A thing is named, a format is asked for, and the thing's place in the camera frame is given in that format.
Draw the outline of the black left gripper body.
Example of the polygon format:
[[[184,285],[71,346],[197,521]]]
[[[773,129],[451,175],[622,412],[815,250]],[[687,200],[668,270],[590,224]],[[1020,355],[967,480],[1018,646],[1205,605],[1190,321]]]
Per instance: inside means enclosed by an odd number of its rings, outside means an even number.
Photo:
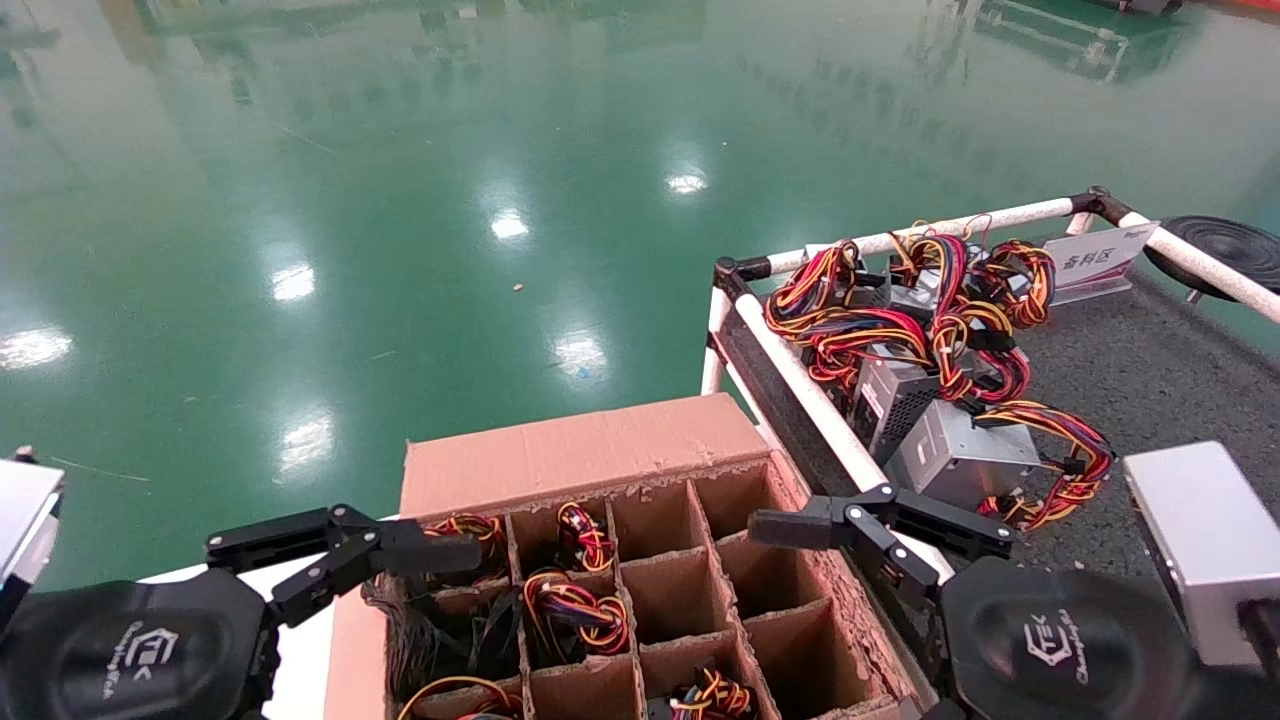
[[[29,594],[3,632],[5,719],[256,719],[273,694],[268,601],[228,571]]]

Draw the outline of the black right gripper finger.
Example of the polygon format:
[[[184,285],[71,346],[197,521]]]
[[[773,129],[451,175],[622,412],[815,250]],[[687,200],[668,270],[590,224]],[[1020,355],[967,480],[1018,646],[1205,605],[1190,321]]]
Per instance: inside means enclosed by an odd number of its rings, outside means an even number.
[[[890,530],[965,560],[1007,560],[1016,539],[1015,530],[1001,521],[897,486],[863,492],[859,505]]]
[[[941,571],[905,539],[943,548],[945,524],[929,514],[940,507],[923,496],[814,496],[799,511],[754,511],[748,536],[771,547],[844,548],[865,579],[887,585],[901,603],[929,609],[937,603]]]

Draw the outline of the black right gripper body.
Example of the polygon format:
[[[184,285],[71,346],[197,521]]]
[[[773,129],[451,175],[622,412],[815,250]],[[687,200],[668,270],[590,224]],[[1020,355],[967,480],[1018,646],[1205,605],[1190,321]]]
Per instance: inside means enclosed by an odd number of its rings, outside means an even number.
[[[1277,683],[1204,664],[1158,592],[982,559],[938,593],[929,719],[1275,719]]]

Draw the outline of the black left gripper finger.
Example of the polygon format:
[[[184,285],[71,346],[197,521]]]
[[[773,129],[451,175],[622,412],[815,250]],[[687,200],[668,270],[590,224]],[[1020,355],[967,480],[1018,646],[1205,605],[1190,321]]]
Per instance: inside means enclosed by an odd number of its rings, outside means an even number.
[[[483,547],[471,536],[429,536],[415,520],[333,518],[321,532],[325,551],[278,583],[268,602],[268,621],[297,628],[334,600],[381,574],[424,575],[471,571]]]
[[[348,506],[315,509],[215,530],[205,543],[210,569],[234,574],[328,553],[351,537],[378,529],[378,520]]]

